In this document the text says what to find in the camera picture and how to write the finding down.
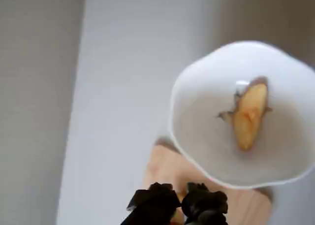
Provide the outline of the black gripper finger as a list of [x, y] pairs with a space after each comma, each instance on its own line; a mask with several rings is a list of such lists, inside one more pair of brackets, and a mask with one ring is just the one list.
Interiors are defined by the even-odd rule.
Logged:
[[148, 189], [136, 190], [121, 225], [169, 225], [181, 203], [172, 184], [155, 182]]
[[211, 192], [204, 183], [187, 183], [187, 194], [182, 200], [186, 225], [226, 225], [227, 195]]

